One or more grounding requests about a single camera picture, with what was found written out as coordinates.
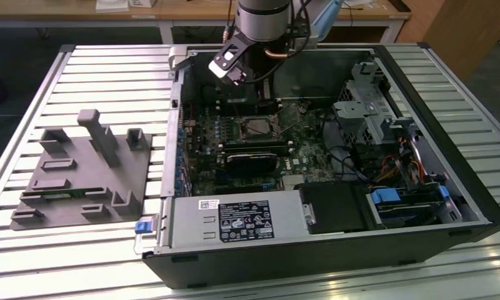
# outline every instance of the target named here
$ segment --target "table leg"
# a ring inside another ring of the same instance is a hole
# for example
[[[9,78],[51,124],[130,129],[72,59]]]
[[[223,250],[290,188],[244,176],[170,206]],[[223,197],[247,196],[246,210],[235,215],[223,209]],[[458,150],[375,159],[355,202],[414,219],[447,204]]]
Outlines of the table leg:
[[[394,43],[398,39],[402,25],[404,25],[404,20],[391,21],[390,26],[386,28],[383,32],[380,43]]]
[[[174,44],[172,21],[159,21],[159,32],[162,33],[162,41],[164,44]]]

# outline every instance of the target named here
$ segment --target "paper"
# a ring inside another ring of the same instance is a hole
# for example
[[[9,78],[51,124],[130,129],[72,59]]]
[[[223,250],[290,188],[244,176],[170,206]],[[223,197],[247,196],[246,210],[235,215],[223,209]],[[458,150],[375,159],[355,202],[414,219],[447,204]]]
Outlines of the paper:
[[[128,0],[96,0],[96,13],[130,11]]]
[[[343,7],[348,8],[348,6],[364,5],[375,2],[376,0],[344,0]]]

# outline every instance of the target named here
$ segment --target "white sticker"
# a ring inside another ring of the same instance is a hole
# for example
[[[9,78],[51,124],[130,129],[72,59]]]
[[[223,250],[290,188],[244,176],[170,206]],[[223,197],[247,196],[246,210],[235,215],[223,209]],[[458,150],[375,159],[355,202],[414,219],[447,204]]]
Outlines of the white sticker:
[[[408,19],[410,16],[390,16],[390,19]]]
[[[200,200],[199,209],[219,209],[220,200]]]
[[[156,16],[151,14],[134,14],[132,19],[155,19]]]

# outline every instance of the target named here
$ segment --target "barcode sticker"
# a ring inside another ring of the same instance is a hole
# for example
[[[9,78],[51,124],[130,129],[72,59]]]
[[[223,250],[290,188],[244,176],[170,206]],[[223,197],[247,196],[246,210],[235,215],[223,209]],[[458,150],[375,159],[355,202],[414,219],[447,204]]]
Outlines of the barcode sticker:
[[[218,209],[220,200],[200,200],[199,209]]]

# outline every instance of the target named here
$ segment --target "motherboard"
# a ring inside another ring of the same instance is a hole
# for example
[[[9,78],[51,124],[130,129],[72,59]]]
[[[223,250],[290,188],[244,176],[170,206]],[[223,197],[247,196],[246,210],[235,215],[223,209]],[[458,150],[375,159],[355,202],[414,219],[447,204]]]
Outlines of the motherboard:
[[[228,107],[234,116],[207,107],[186,121],[194,196],[283,191],[335,180],[320,109],[290,100],[279,101],[275,114],[242,116],[235,103]]]

